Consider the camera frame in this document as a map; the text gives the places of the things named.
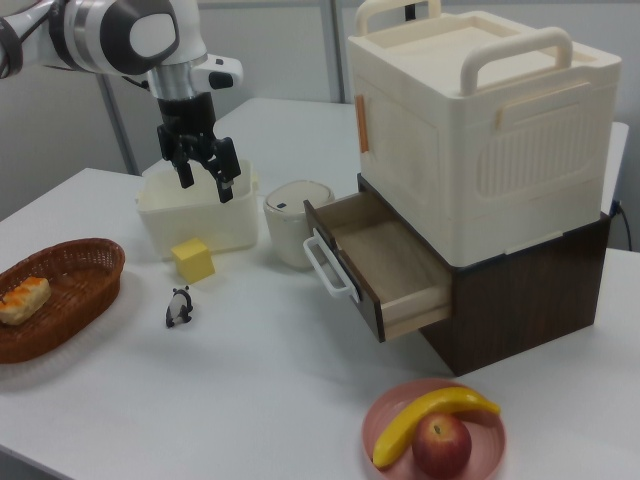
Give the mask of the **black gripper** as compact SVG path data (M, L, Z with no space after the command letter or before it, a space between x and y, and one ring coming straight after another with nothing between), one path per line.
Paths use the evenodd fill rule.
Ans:
M162 157L178 174L180 185L194 184L190 160L205 166L216 181L219 200L233 199L234 179L241 174L234 142L216 139L216 115L212 95L200 93L181 100L158 100L162 123L157 128Z

